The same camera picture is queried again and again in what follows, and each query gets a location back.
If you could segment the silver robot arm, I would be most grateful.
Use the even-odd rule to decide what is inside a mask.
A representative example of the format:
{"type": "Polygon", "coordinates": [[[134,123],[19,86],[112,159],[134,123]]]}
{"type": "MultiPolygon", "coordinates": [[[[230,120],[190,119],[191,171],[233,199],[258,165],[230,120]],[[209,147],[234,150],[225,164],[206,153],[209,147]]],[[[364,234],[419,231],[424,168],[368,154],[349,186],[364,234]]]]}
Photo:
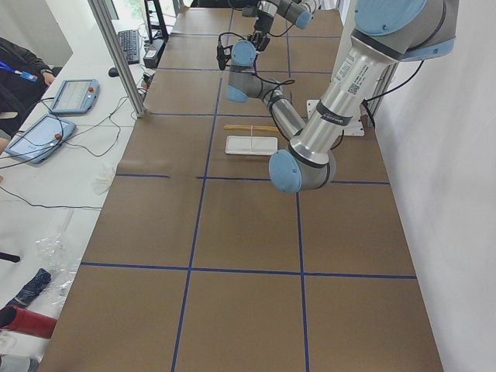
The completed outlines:
{"type": "Polygon", "coordinates": [[[280,83],[257,76],[258,40],[267,35],[274,15],[304,29],[319,1],[262,1],[262,22],[248,40],[230,51],[226,96],[232,102],[260,99],[288,140],[270,157],[273,185],[297,193],[328,184],[336,173],[331,147],[353,120],[383,70],[392,64],[448,54],[456,38],[457,1],[358,1],[351,47],[314,111],[303,120],[280,90],[280,83]]]}
{"type": "Polygon", "coordinates": [[[291,26],[305,29],[315,11],[322,6],[322,1],[228,1],[228,4],[235,10],[240,10],[242,16],[255,18],[253,32],[250,35],[241,36],[240,38],[252,43],[256,51],[264,51],[271,37],[281,37],[284,35],[283,33],[275,35],[271,32],[276,15],[288,21],[291,26]]]}

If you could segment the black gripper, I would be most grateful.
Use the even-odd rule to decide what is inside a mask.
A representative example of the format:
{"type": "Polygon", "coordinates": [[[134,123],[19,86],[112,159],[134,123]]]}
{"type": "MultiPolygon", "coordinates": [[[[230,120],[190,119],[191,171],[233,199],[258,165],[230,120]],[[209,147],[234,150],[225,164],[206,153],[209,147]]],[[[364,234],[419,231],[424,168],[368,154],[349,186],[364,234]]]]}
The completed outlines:
{"type": "Polygon", "coordinates": [[[264,51],[270,42],[268,33],[271,30],[274,19],[272,17],[258,17],[253,26],[253,32],[247,37],[255,47],[256,51],[264,51]]]}

